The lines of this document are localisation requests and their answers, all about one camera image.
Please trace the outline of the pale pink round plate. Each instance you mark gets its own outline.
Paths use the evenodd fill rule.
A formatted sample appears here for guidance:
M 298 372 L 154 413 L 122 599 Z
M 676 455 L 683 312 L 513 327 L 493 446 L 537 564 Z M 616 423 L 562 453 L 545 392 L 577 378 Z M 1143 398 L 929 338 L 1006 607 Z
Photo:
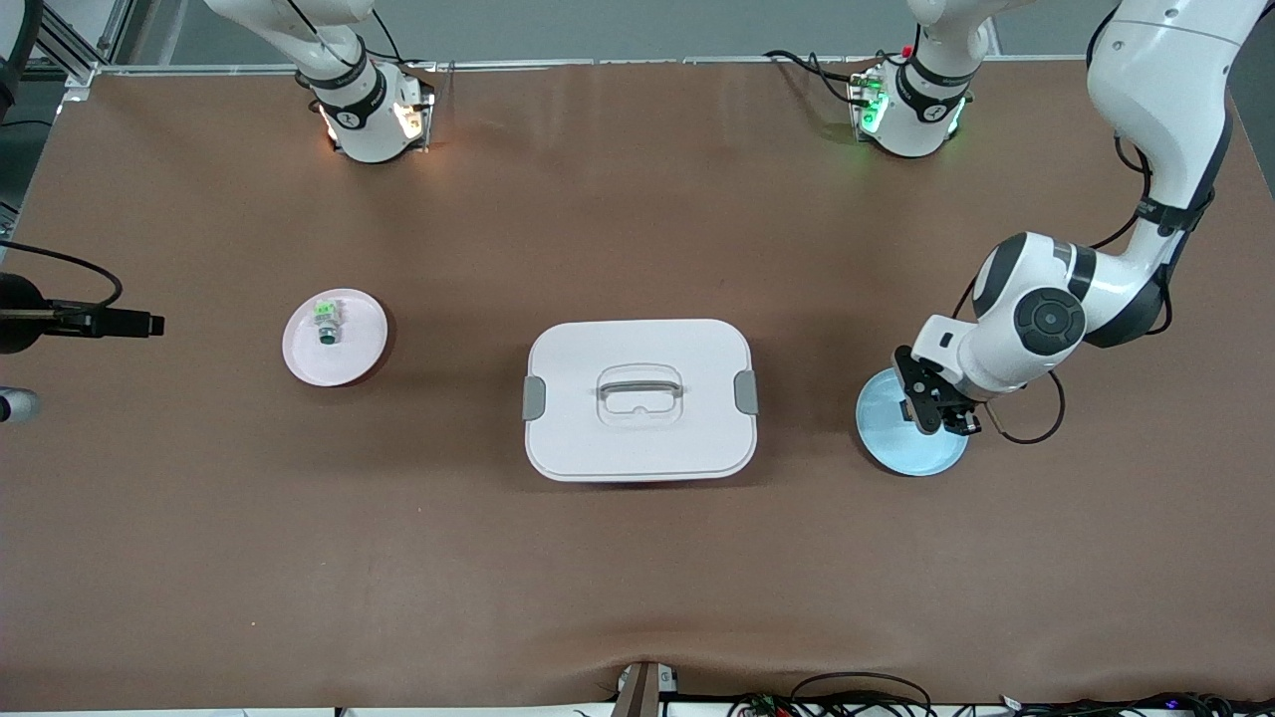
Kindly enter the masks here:
M 312 323 L 317 299 L 339 299 L 340 341 L 319 344 Z M 343 387 L 360 381 L 386 353 L 388 313 L 368 292 L 326 290 L 307 299 L 289 316 L 282 337 L 282 356 L 295 378 L 312 387 Z

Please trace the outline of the brown table mat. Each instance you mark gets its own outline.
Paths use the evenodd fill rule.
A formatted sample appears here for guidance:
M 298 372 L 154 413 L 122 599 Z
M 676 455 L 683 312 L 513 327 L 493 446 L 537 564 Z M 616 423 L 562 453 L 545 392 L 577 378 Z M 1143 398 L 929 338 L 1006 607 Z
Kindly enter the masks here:
M 328 149 L 289 77 L 105 77 L 15 236 L 119 273 L 162 339 L 0 358 L 0 709 L 529 706 L 626 663 L 687 691 L 895 674 L 943 702 L 1275 697 L 1275 200 L 1243 131 L 1162 336 L 1060 367 L 1065 426 L 892 476 L 856 395 L 998 241 L 1094 242 L 1142 184 L 1077 61 L 996 63 L 941 153 L 892 159 L 776 65 L 440 79 L 428 151 Z M 388 313 L 295 378 L 326 290 Z M 743 333 L 737 475 L 564 485 L 523 444 L 566 322 Z

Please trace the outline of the aluminium frame structure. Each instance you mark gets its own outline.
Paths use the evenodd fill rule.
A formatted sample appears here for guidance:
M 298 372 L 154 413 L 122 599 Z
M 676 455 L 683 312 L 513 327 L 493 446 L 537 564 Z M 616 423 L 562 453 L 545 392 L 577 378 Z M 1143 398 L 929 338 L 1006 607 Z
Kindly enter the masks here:
M 13 22 L 4 54 L 11 101 L 20 83 L 60 80 L 64 102 L 91 98 L 92 82 L 122 57 L 127 23 L 139 0 L 0 0 Z

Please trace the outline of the light blue round plate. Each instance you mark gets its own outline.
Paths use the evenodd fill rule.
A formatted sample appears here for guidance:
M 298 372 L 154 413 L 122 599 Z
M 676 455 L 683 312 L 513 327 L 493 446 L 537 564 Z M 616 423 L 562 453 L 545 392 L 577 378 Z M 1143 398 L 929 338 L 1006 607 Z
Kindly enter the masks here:
M 892 371 L 875 373 L 858 394 L 856 426 L 871 457 L 889 471 L 909 477 L 929 477 L 950 469 L 966 450 L 969 438 L 946 430 L 921 434 L 904 417 L 905 399 Z

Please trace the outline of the white lidded storage box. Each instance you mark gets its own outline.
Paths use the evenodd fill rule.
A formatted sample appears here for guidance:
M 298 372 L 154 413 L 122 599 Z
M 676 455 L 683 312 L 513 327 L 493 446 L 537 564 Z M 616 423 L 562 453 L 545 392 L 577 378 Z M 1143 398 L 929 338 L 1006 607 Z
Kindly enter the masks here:
M 725 478 L 759 444 L 752 353 L 717 319 L 557 324 L 530 347 L 521 418 L 558 482 Z

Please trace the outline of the aluminium table edge rail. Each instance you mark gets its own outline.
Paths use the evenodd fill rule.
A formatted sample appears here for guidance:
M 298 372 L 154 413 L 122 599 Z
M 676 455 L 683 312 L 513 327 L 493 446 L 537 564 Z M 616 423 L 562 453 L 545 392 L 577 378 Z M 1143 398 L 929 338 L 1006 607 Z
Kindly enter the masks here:
M 687 56 L 682 59 L 659 60 L 519 60 L 519 61 L 414 61 L 408 66 L 425 73 L 440 71 L 520 71 L 551 68 L 609 68 L 609 65 L 688 65 L 688 68 L 708 68 L 708 65 L 737 65 L 771 63 L 771 57 L 761 55 L 747 56 Z M 261 65 L 102 65 L 96 68 L 93 77 L 292 77 L 296 68 L 291 64 Z

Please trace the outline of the metal mount post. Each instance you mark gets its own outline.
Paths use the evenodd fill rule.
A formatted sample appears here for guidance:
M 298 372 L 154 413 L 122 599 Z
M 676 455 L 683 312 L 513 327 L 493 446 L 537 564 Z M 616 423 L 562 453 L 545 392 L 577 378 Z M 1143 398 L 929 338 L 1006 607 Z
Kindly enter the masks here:
M 609 717 L 669 717 L 678 697 L 678 674 L 669 663 L 629 663 L 618 679 Z

